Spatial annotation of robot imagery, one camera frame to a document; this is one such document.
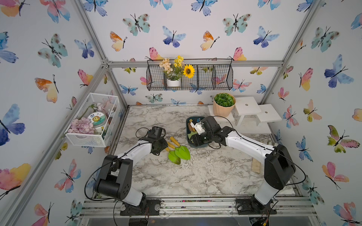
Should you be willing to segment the green shovel wooden handle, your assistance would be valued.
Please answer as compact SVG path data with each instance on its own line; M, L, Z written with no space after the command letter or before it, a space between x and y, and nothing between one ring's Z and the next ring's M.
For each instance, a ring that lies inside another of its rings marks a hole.
M191 123L188 123L188 129L189 129L189 133L188 133L188 139L191 139L191 137L195 134L198 134L197 131L191 126Z

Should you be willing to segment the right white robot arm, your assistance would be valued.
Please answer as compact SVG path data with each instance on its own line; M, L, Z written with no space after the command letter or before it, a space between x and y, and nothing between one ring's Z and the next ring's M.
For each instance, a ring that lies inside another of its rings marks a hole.
M242 151L264 166L264 180L257 192L250 198L238 199L236 208L239 215L276 214L272 210L272 200L296 172L287 148L283 145L271 146L239 134L232 126L221 127L215 117L208 116L190 123L197 132L191 136L194 146L217 143Z

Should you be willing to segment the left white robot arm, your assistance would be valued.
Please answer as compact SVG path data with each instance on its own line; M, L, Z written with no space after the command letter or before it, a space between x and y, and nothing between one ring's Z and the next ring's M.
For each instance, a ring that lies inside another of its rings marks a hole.
M133 167L150 153L159 155L168 147L166 130L154 126L126 152L107 155L99 169L95 191L132 206L143 205L144 193L132 187Z

